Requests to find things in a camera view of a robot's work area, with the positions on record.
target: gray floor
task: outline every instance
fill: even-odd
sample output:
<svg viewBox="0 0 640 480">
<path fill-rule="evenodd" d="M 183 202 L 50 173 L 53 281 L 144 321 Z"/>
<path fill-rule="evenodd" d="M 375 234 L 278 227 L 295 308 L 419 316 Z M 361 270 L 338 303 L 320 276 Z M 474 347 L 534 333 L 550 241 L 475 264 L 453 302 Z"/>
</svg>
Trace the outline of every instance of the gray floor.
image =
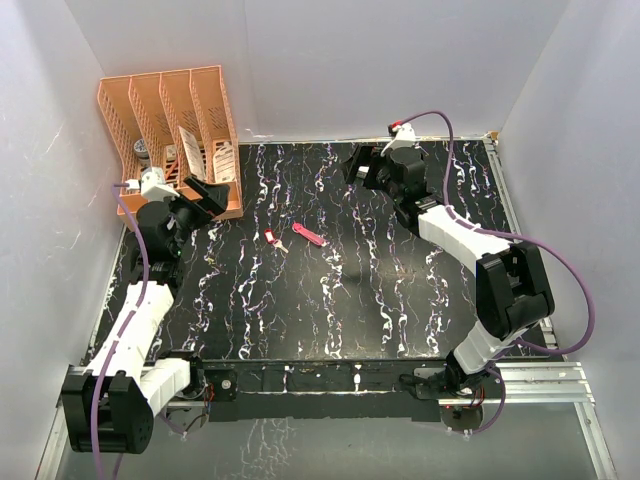
<svg viewBox="0 0 640 480">
<path fill-rule="evenodd" d="M 399 419 L 255 420 L 210 423 L 183 442 L 158 422 L 147 451 L 126 456 L 118 478 L 596 478 L 572 404 L 507 405 L 498 423 L 468 441 L 442 428 Z M 107 478 L 114 458 L 104 456 Z M 67 446 L 56 479 L 90 478 L 91 454 Z"/>
</svg>

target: orange basket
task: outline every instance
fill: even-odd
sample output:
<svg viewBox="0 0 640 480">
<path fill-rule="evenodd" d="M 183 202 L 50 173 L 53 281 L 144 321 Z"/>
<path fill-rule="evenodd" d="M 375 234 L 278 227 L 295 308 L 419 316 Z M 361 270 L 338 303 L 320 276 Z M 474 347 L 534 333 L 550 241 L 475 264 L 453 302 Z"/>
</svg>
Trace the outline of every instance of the orange basket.
<svg viewBox="0 0 640 480">
<path fill-rule="evenodd" d="M 229 203 L 227 211 L 216 218 L 242 216 L 238 137 L 221 67 L 103 78 L 98 89 L 98 104 L 122 160 L 123 182 L 140 178 L 140 172 L 145 168 L 133 150 L 133 144 L 142 138 L 151 165 L 162 167 L 167 183 L 196 200 L 200 196 L 184 184 L 190 171 L 179 127 L 202 142 L 207 183 L 216 183 L 217 149 L 230 143 L 235 175 L 232 181 L 224 182 L 230 187 Z M 147 203 L 138 192 L 125 188 L 121 189 L 120 198 L 134 214 Z M 131 228 L 120 207 L 118 216 Z"/>
</svg>

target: white wall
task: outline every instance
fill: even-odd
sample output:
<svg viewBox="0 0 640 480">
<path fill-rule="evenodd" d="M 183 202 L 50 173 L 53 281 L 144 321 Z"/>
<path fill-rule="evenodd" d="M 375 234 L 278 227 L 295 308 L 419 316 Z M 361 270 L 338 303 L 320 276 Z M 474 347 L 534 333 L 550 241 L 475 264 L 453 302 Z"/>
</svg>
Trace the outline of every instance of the white wall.
<svg viewBox="0 0 640 480">
<path fill-rule="evenodd" d="M 0 478 L 33 478 L 121 223 L 100 65 L 62 0 L 0 3 Z"/>
<path fill-rule="evenodd" d="M 500 129 L 565 0 L 66 0 L 107 75 L 222 64 L 241 139 Z M 422 133 L 444 134 L 434 121 Z"/>
<path fill-rule="evenodd" d="M 595 293 L 596 331 L 577 357 L 621 479 L 640 467 L 639 23 L 635 0 L 572 1 L 500 135 L 524 231 L 565 252 Z M 568 275 L 550 270 L 567 346 L 586 309 Z"/>
</svg>

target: black marble tabletop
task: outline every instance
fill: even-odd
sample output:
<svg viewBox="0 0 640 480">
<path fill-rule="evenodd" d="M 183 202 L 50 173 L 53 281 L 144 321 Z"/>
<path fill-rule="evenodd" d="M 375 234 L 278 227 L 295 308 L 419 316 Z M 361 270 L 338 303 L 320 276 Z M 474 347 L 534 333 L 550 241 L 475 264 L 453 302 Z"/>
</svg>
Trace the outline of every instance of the black marble tabletop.
<svg viewBox="0 0 640 480">
<path fill-rule="evenodd" d="M 184 284 L 150 360 L 169 349 L 195 350 L 205 360 L 444 358 L 465 337 L 475 321 L 472 274 L 398 225 L 384 194 L 345 185 L 338 166 L 354 147 L 240 148 L 244 217 L 201 228 L 184 248 Z M 428 187 L 441 194 L 447 142 L 422 148 Z M 458 140 L 454 151 L 456 210 L 507 230 L 484 143 Z M 328 244 L 310 244 L 293 232 L 294 222 Z M 288 253 L 266 242 L 268 228 Z M 96 347 L 124 302 L 135 241 L 125 235 Z M 539 329 L 528 339 L 544 341 Z"/>
</svg>

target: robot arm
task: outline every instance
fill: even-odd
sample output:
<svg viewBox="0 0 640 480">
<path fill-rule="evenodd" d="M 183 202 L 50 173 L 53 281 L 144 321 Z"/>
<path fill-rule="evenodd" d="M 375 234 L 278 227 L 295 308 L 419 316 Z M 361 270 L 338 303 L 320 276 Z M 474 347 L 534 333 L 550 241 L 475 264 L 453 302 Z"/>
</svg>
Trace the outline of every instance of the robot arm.
<svg viewBox="0 0 640 480">
<path fill-rule="evenodd" d="M 399 223 L 435 243 L 476 278 L 477 320 L 446 359 L 444 372 L 425 382 L 434 395 L 475 388 L 501 351 L 554 310 L 544 264 L 530 243 L 510 243 L 466 228 L 468 223 L 427 191 L 425 160 L 409 124 L 392 125 L 384 149 L 358 146 L 342 165 L 348 184 L 381 190 Z"/>
<path fill-rule="evenodd" d="M 194 230 L 227 208 L 227 185 L 207 185 L 193 177 L 185 183 L 202 198 L 191 201 L 166 185 L 159 168 L 147 169 L 140 181 L 128 182 L 149 200 L 137 213 L 149 259 L 148 281 L 144 301 L 136 307 L 144 282 L 142 258 L 134 255 L 126 300 L 109 336 L 84 373 L 69 373 L 65 378 L 61 398 L 75 451 L 92 450 L 90 405 L 107 362 L 98 392 L 98 439 L 103 452 L 142 453 L 151 439 L 154 417 L 176 393 L 200 387 L 200 360 L 190 351 L 168 352 L 142 376 L 158 327 L 182 286 L 183 245 Z"/>
</svg>

